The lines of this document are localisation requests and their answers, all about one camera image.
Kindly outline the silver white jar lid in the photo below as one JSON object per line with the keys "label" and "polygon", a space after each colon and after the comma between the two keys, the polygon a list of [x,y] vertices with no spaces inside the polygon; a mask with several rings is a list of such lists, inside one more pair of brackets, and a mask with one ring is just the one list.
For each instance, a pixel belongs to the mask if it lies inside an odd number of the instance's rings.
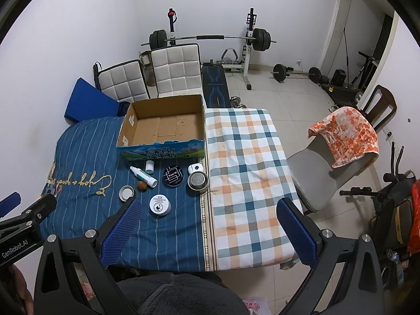
{"label": "silver white jar lid", "polygon": [[119,191],[119,199],[125,203],[130,198],[135,197],[135,190],[132,186],[126,185],[123,186]]}

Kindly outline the white round jar panda label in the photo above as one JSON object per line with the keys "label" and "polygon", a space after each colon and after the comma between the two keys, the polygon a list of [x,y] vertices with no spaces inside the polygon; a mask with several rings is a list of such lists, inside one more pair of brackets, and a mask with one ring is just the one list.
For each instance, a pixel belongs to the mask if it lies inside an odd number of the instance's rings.
{"label": "white round jar panda label", "polygon": [[166,216],[171,211],[171,203],[165,195],[157,194],[150,199],[150,210],[156,216]]}

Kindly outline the brown walnut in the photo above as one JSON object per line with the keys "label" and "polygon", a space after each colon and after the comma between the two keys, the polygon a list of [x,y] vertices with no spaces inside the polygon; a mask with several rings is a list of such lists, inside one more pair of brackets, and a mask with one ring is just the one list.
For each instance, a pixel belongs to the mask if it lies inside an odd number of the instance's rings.
{"label": "brown walnut", "polygon": [[139,191],[146,191],[148,188],[148,185],[144,181],[138,181],[137,182],[137,189]]}

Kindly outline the white teal spray bottle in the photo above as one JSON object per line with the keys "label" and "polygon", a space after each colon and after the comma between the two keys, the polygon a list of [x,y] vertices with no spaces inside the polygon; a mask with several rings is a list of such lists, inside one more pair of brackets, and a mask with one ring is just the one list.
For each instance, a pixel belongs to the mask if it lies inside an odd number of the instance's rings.
{"label": "white teal spray bottle", "polygon": [[150,188],[155,188],[158,184],[156,178],[150,176],[148,173],[140,168],[131,166],[130,171],[136,176],[137,179],[144,181]]}

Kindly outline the small white pill bottle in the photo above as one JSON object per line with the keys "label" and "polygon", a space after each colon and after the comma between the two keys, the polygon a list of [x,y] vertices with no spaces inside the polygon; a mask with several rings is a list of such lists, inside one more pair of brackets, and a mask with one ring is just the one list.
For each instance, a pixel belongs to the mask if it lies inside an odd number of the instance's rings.
{"label": "small white pill bottle", "polygon": [[150,175],[154,173],[154,162],[152,160],[145,162],[145,172]]}

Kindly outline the black round ME compact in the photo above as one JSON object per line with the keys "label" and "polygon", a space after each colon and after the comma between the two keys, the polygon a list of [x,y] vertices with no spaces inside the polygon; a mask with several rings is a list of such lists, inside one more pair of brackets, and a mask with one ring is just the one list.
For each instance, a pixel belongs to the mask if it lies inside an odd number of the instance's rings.
{"label": "black round ME compact", "polygon": [[162,180],[168,187],[175,188],[184,180],[184,173],[180,166],[168,166],[163,173]]}

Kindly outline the perforated steel strainer cup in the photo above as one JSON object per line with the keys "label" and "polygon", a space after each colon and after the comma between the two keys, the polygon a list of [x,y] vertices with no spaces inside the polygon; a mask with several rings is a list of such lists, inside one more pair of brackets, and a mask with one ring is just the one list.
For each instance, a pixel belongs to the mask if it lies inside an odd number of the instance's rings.
{"label": "perforated steel strainer cup", "polygon": [[197,193],[204,193],[209,188],[209,178],[201,171],[190,174],[187,183],[189,188]]}

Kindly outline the blue striped bed sheet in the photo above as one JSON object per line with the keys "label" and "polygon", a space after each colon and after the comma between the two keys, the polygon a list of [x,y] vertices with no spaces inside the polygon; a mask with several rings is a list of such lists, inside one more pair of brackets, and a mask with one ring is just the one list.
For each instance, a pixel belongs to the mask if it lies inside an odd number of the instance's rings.
{"label": "blue striped bed sheet", "polygon": [[[56,144],[53,167],[44,188],[56,198],[56,209],[41,223],[41,235],[59,239],[83,237],[124,206],[120,192],[136,188],[138,179],[116,148],[122,118],[105,117],[68,127]],[[163,173],[191,159],[155,161],[157,187],[135,191],[122,219],[103,246],[105,265],[142,270],[203,272],[206,270],[200,195],[182,181],[163,182]]]}

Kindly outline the grey office chair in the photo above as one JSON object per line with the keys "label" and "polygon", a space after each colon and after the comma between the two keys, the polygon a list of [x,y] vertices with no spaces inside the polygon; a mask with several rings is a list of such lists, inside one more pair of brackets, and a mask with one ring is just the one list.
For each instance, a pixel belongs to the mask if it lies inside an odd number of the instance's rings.
{"label": "grey office chair", "polygon": [[360,175],[376,156],[365,154],[350,164],[334,168],[334,158],[325,139],[318,135],[306,148],[287,158],[293,183],[306,213],[322,210],[334,194]]}

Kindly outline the black dark clothing lap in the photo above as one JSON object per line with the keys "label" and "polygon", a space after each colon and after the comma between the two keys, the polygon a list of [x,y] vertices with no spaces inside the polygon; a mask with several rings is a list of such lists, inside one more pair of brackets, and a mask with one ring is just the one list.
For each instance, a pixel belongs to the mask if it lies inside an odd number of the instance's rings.
{"label": "black dark clothing lap", "polygon": [[107,268],[136,314],[248,314],[241,297],[214,272]]}

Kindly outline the blue foam cushion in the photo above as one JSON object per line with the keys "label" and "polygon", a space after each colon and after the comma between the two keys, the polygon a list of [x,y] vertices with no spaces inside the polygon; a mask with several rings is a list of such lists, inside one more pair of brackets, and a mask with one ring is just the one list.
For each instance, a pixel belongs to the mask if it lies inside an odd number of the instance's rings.
{"label": "blue foam cushion", "polygon": [[103,117],[123,117],[129,102],[117,102],[79,77],[68,101],[64,117],[73,123]]}

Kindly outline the orange white floral towel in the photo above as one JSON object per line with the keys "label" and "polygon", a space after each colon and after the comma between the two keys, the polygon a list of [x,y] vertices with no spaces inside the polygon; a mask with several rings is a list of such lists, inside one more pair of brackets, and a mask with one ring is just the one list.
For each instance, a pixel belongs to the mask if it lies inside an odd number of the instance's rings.
{"label": "orange white floral towel", "polygon": [[369,168],[379,157],[379,141],[374,127],[353,107],[340,107],[308,129],[308,136],[322,136],[337,169],[366,159],[360,171]]}

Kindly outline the left white padded chair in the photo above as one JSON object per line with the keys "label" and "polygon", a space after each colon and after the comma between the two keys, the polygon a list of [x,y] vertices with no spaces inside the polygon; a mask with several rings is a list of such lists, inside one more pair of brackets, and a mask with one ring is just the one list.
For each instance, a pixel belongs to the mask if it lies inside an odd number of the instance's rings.
{"label": "left white padded chair", "polygon": [[133,103],[150,99],[139,60],[129,60],[105,69],[100,63],[95,63],[93,68],[95,87],[113,100]]}

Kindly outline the white padded chair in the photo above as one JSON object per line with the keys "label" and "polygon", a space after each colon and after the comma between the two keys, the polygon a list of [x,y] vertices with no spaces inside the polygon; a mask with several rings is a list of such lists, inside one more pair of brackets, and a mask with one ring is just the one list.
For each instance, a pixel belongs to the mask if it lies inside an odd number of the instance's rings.
{"label": "white padded chair", "polygon": [[151,62],[158,97],[203,94],[198,44],[153,50]]}
{"label": "white padded chair", "polygon": [[100,63],[95,63],[93,68],[95,87],[113,100],[133,103],[150,99],[139,60],[129,60],[105,69]]}

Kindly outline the right white padded chair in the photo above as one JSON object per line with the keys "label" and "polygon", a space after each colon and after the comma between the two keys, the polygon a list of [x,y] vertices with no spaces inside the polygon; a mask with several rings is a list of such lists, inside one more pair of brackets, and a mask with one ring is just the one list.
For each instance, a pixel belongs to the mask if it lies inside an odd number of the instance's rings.
{"label": "right white padded chair", "polygon": [[158,97],[203,94],[198,44],[153,50],[151,62]]}

